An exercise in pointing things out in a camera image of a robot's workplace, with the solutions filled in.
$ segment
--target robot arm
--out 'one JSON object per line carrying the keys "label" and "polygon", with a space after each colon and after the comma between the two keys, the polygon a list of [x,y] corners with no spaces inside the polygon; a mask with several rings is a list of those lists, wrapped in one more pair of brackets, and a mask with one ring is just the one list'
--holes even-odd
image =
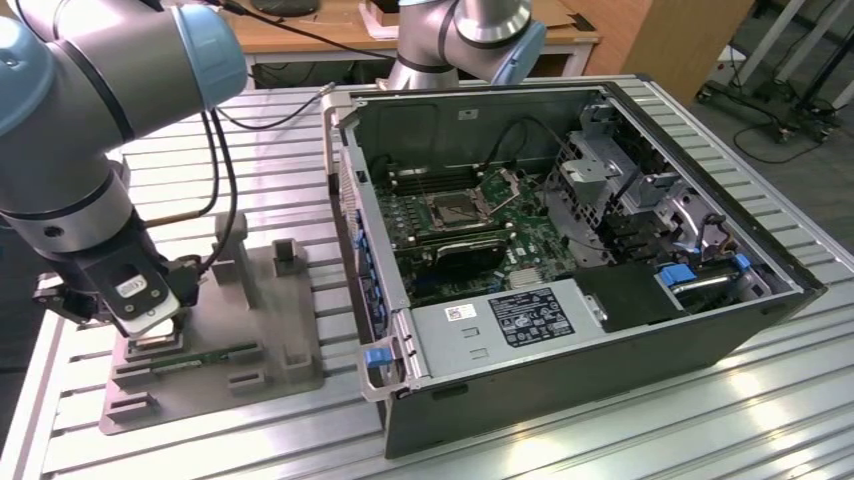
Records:
{"label": "robot arm", "polygon": [[457,68],[495,85],[519,83],[544,43],[531,0],[400,0],[397,61],[387,87],[455,87]]}
{"label": "robot arm", "polygon": [[[240,46],[200,6],[10,3],[25,27],[0,18],[0,216],[64,281],[38,300],[77,322],[104,305],[134,337],[195,304],[200,262],[157,254],[104,153],[241,91]],[[456,68],[521,81],[545,35],[529,0],[401,0],[400,13],[389,88],[456,86]]]}
{"label": "robot arm", "polygon": [[[0,19],[0,215],[64,281],[50,297],[64,316],[88,320],[102,301],[128,336],[195,303],[197,259],[157,254],[104,153],[213,108],[247,74],[208,8],[133,8],[132,21],[46,44]],[[48,28],[34,12],[18,13],[46,38],[65,28],[64,15]]]}

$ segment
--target power supply label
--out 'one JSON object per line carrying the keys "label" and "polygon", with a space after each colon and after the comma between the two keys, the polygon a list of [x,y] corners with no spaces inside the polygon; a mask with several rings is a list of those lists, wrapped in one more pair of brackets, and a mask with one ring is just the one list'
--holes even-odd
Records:
{"label": "power supply label", "polygon": [[575,333],[551,288],[493,298],[489,307],[511,347]]}

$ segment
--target side panel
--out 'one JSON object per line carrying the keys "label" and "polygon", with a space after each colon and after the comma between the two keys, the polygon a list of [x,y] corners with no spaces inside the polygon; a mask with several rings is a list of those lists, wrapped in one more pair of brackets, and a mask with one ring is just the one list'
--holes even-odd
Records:
{"label": "side panel", "polygon": [[775,299],[392,399],[385,457],[483,434],[711,366],[747,338],[800,310],[812,297],[802,294]]}

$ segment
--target white sticker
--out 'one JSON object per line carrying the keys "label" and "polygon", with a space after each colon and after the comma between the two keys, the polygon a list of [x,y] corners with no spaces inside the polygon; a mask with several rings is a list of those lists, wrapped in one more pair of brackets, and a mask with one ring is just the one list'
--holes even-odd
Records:
{"label": "white sticker", "polygon": [[121,295],[121,298],[129,298],[133,295],[136,295],[138,292],[145,290],[146,287],[148,287],[148,281],[145,280],[145,277],[142,277],[141,275],[137,275],[130,280],[128,280],[126,282],[116,286],[116,292],[118,292],[118,295]]}
{"label": "white sticker", "polygon": [[455,322],[456,320],[476,317],[477,312],[475,312],[475,306],[467,303],[465,305],[445,308],[444,315],[448,317],[448,322]]}

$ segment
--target wooden cabinet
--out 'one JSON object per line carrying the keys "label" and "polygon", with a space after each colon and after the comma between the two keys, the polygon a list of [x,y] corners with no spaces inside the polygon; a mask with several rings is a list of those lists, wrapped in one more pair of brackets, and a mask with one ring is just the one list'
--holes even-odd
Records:
{"label": "wooden cabinet", "polygon": [[752,0],[563,0],[596,27],[584,75],[646,73],[691,103]]}

